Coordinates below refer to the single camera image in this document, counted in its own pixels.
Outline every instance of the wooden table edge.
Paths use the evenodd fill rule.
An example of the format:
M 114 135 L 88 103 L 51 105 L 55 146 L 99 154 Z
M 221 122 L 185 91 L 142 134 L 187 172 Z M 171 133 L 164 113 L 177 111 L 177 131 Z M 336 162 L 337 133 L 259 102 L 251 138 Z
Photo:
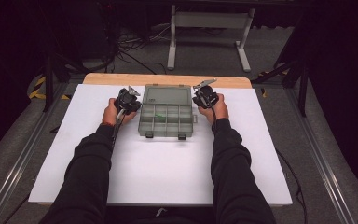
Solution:
M 216 88 L 251 89 L 252 84 L 247 77 L 206 77 L 206 76 L 177 76 L 177 75 L 144 75 L 144 74 L 106 74 L 89 73 L 85 76 L 83 84 L 94 85 L 189 85 L 195 86 L 203 80 L 216 78 L 211 84 Z

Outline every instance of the metal rail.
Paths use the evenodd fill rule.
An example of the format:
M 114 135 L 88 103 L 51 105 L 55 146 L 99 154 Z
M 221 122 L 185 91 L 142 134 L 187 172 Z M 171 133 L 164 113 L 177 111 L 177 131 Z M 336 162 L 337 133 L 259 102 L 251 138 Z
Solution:
M 322 176 L 322 180 L 324 181 L 324 185 L 327 189 L 328 194 L 330 195 L 331 201 L 336 208 L 337 214 L 341 223 L 345 224 L 352 224 L 355 223 L 351 212 L 345 203 L 344 197 L 341 192 L 341 188 L 337 182 L 336 176 L 333 173 L 327 159 L 325 158 L 324 154 L 320 150 L 318 142 L 316 141 L 316 137 L 310 127 L 310 123 L 308 122 L 307 118 L 302 117 L 301 112 L 297 107 L 297 98 L 296 93 L 293 89 L 286 89 L 286 95 L 289 98 L 290 105 L 292 106 L 293 110 L 296 112 L 296 117 L 298 122 L 301 125 L 305 135 L 310 142 L 311 148 L 311 155 L 314 159 L 316 166 L 318 167 L 319 173 Z
M 17 159 L 16 163 L 14 164 L 13 168 L 10 170 L 7 179 L 5 183 L 3 184 L 2 188 L 0 189 L 0 215 L 10 198 L 11 194 L 14 191 L 14 188 L 16 188 L 17 184 L 20 181 L 20 178 L 22 176 L 22 173 L 25 170 L 25 167 L 28 164 L 28 161 L 31 159 L 34 148 L 39 142 L 40 135 L 43 132 L 48 119 L 51 117 L 52 112 L 54 111 L 55 106 L 59 102 L 60 97 L 63 95 L 67 84 L 66 83 L 60 83 L 57 90 L 54 93 L 54 99 L 51 107 L 49 110 L 42 114 L 42 116 L 39 118 L 39 121 L 36 123 L 36 127 L 34 128 L 30 138 L 28 139 L 28 142 L 26 143 L 25 147 L 23 148 L 19 158 Z

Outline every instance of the finger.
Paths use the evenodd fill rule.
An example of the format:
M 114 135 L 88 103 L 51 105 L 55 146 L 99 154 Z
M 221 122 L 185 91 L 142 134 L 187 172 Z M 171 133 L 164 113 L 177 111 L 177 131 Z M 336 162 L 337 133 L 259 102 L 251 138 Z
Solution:
M 219 101 L 225 101 L 225 95 L 222 93 L 217 93 L 217 96 L 219 97 Z
M 109 105 L 114 105 L 115 104 L 115 98 L 109 98 Z
M 207 109 L 204 109 L 204 108 L 202 108 L 201 106 L 199 106 L 199 112 L 200 112 L 201 114 L 205 114 L 205 113 L 206 113 L 206 110 L 207 110 Z
M 128 119 L 133 119 L 136 116 L 136 112 L 131 112 L 129 115 L 126 116 Z

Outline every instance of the wrist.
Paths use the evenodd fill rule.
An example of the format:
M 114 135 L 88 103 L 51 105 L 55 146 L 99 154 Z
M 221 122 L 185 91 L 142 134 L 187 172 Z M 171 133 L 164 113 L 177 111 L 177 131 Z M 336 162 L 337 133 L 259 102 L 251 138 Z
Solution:
M 113 126 L 115 126 L 115 123 L 114 122 L 109 122 L 109 121 L 102 121 L 101 125 L 113 127 Z

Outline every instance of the table leg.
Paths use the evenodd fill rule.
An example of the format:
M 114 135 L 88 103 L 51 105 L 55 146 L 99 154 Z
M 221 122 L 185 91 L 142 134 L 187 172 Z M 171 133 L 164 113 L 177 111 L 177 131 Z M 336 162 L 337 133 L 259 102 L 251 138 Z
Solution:
M 168 53 L 168 70 L 173 70 L 175 67 L 175 55 L 176 55 L 176 37 L 175 37 L 175 5 L 172 6 L 172 15 L 171 15 L 171 44 L 170 44 L 170 52 Z
M 240 55 L 240 60 L 241 60 L 243 71 L 245 71 L 245 72 L 251 71 L 251 66 L 249 65 L 248 58 L 246 57 L 244 46 L 245 46 L 246 38 L 248 37 L 248 34 L 249 34 L 249 30 L 252 25 L 252 20 L 253 20 L 254 14 L 255 14 L 255 9 L 254 8 L 250 9 L 247 19 L 246 19 L 245 27 L 243 29 L 242 40 L 241 40 L 241 42 L 236 41 L 237 51 L 238 51 L 238 54 Z

